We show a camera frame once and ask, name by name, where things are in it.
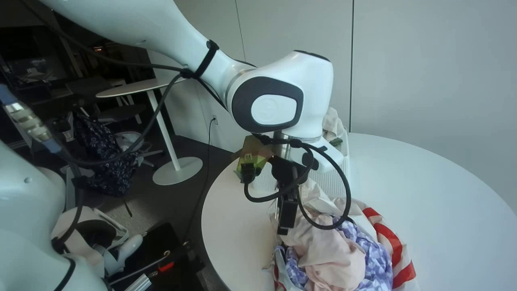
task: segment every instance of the white wall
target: white wall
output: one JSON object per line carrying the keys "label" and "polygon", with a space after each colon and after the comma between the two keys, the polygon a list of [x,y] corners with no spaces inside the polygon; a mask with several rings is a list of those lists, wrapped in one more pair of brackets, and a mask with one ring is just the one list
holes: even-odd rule
{"label": "white wall", "polygon": [[[272,63],[303,48],[329,56],[335,63],[332,105],[348,121],[351,79],[351,0],[177,0],[186,17],[230,56],[256,64]],[[153,61],[169,63],[151,53]],[[157,71],[159,79],[172,74]],[[207,142],[212,116],[219,124],[212,144],[227,150],[241,148],[246,131],[217,105],[196,82],[177,87],[169,110],[177,134]]]}
{"label": "white wall", "polygon": [[356,3],[353,129],[439,152],[517,210],[517,1]]}

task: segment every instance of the blue patterned cloth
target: blue patterned cloth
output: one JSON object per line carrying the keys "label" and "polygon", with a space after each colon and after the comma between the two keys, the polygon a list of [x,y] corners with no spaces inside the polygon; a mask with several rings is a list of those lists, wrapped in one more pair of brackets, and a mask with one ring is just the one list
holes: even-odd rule
{"label": "blue patterned cloth", "polygon": [[308,284],[308,275],[306,271],[298,265],[298,255],[295,254],[293,247],[280,245],[282,252],[287,258],[287,271],[293,281],[295,286],[304,289]]}
{"label": "blue patterned cloth", "polygon": [[358,291],[392,291],[393,268],[387,249],[351,221],[342,224],[342,232],[366,254],[367,275]]}

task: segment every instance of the red fabric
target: red fabric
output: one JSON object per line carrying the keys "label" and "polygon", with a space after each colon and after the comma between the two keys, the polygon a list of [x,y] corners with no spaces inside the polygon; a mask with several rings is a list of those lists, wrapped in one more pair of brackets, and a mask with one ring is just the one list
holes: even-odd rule
{"label": "red fabric", "polygon": [[363,211],[374,224],[382,245],[390,250],[393,265],[393,289],[403,291],[405,286],[418,278],[416,266],[408,255],[408,245],[401,242],[400,236],[384,224],[384,215],[376,208],[363,205]]}
{"label": "red fabric", "polygon": [[401,287],[405,283],[413,281],[414,278],[418,278],[418,271],[414,263],[409,263],[393,278],[393,289]]}

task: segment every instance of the black cable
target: black cable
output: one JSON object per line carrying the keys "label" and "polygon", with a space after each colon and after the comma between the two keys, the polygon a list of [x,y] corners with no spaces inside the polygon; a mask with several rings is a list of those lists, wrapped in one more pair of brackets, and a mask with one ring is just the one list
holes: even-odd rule
{"label": "black cable", "polygon": [[162,98],[161,98],[161,102],[159,102],[159,106],[157,106],[157,110],[154,111],[154,114],[153,114],[151,121],[148,123],[148,126],[144,127],[143,134],[141,134],[127,150],[123,150],[123,153],[115,155],[115,157],[111,157],[111,158],[106,158],[106,160],[78,160],[78,158],[69,155],[69,157],[67,157],[67,161],[75,163],[75,165],[80,165],[80,166],[101,166],[101,165],[117,161],[117,160],[125,158],[125,157],[128,157],[130,153],[133,153],[135,148],[136,148],[136,147],[146,139],[146,135],[151,132],[153,126],[154,126],[156,121],[157,121],[157,116],[161,114],[162,108],[165,106],[165,98],[169,97],[170,90],[172,90],[174,85],[178,82],[178,79],[182,79],[180,74],[175,76],[175,77],[169,82],[169,85],[167,85],[167,89],[165,89],[165,92],[164,92],[164,95],[162,95]]}
{"label": "black cable", "polygon": [[245,63],[245,64],[253,66],[253,68],[258,68],[258,64],[254,64],[251,61],[246,61],[246,60],[237,60],[237,61]]}
{"label": "black cable", "polygon": [[72,278],[72,275],[77,271],[77,260],[65,257],[70,262],[70,266],[64,276],[64,279],[60,281],[60,284],[56,287],[56,291],[64,291]]}
{"label": "black cable", "polygon": [[209,123],[209,145],[212,145],[212,124],[217,121],[217,118],[212,118]]}
{"label": "black cable", "polygon": [[[60,152],[60,157],[69,161],[69,157],[72,157],[72,155],[70,155],[70,152],[67,150],[67,147],[64,144],[62,144],[62,148],[64,150]],[[81,176],[81,169],[80,169],[80,166],[77,163],[70,163],[70,168],[72,168],[72,173],[73,173],[75,178]],[[77,190],[75,192],[77,194],[77,215],[75,215],[73,221],[70,223],[69,229],[64,232],[64,236],[52,239],[52,247],[57,252],[64,252],[65,250],[65,242],[75,232],[75,229],[78,228],[78,223],[80,223],[80,218],[81,218],[81,213],[83,213],[83,205],[85,205],[83,187],[75,184],[75,190]]]}
{"label": "black cable", "polygon": [[271,194],[271,195],[264,195],[264,197],[254,197],[254,195],[250,194],[250,182],[246,182],[245,184],[245,195],[251,202],[262,203],[262,202],[269,202],[269,200],[279,199],[280,192],[275,192],[275,194]]}
{"label": "black cable", "polygon": [[321,229],[337,229],[340,228],[346,220],[350,220],[350,213],[351,213],[351,205],[353,205],[353,192],[351,192],[351,184],[350,184],[350,179],[346,178],[346,174],[343,173],[343,169],[340,168],[340,165],[322,148],[316,147],[316,145],[311,145],[311,144],[304,144],[303,145],[308,152],[309,150],[316,150],[317,153],[321,153],[322,157],[325,157],[334,166],[335,169],[338,171],[343,184],[345,184],[345,189],[346,189],[346,203],[345,203],[345,210],[343,210],[343,215],[340,216],[340,220],[337,220],[334,224],[321,224],[317,223],[316,220],[311,218],[311,215],[308,213],[308,210],[304,208],[303,205],[303,199],[301,199],[301,192],[298,192],[298,205],[301,207],[303,210],[303,215],[306,216],[306,220],[316,226],[316,228],[321,228]]}
{"label": "black cable", "polygon": [[198,79],[198,82],[203,84],[206,90],[209,90],[209,93],[216,98],[216,102],[227,110],[225,103],[217,97],[216,90],[209,84],[206,84],[203,79]]}
{"label": "black cable", "polygon": [[180,66],[170,66],[170,64],[154,64],[154,63],[132,63],[132,61],[123,61],[123,60],[117,60],[117,58],[111,58],[101,53],[96,53],[94,50],[91,50],[88,45],[81,43],[80,40],[77,40],[75,37],[69,35],[67,32],[64,32],[62,29],[56,27],[51,21],[48,21],[33,5],[30,5],[27,0],[22,0],[22,3],[39,19],[43,21],[54,34],[59,34],[60,37],[64,37],[67,42],[73,43],[75,47],[85,50],[86,53],[106,61],[106,63],[112,63],[117,66],[136,66],[136,68],[156,68],[156,69],[170,69],[170,71],[182,71],[183,68]]}
{"label": "black cable", "polygon": [[304,218],[316,228],[321,228],[321,229],[337,229],[340,228],[346,220],[351,220],[350,218],[350,213],[351,213],[351,205],[353,205],[353,190],[351,190],[351,184],[350,184],[350,179],[346,178],[346,174],[343,173],[342,166],[324,150],[324,148],[319,148],[316,145],[311,145],[311,144],[306,144],[300,139],[271,139],[267,135],[261,135],[261,134],[256,134],[256,137],[259,137],[262,142],[267,142],[267,144],[290,144],[293,147],[301,147],[304,148],[311,157],[314,157],[313,150],[316,150],[317,153],[321,153],[325,160],[329,160],[334,168],[338,171],[342,181],[343,181],[343,186],[346,189],[346,205],[345,205],[345,210],[343,210],[343,215],[340,216],[340,220],[337,220],[334,224],[321,224],[317,223],[316,220],[311,218],[311,215],[308,213],[308,210],[304,208],[304,203],[303,203],[303,197],[301,197],[301,192],[298,190],[298,205],[304,215]]}
{"label": "black cable", "polygon": [[128,205],[128,200],[125,197],[122,197],[122,199],[123,199],[123,203],[127,207],[128,215],[133,216],[133,211],[132,211],[130,205]]}

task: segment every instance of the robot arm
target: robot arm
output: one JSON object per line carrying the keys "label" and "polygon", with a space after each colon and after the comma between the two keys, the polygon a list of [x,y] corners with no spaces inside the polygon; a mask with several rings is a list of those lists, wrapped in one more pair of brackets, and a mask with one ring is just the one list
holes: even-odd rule
{"label": "robot arm", "polygon": [[[174,0],[41,0],[60,14],[114,42],[161,51],[196,71],[211,42]],[[334,64],[314,53],[251,68],[217,50],[201,76],[237,123],[251,132],[285,131],[316,140],[329,110]]]}

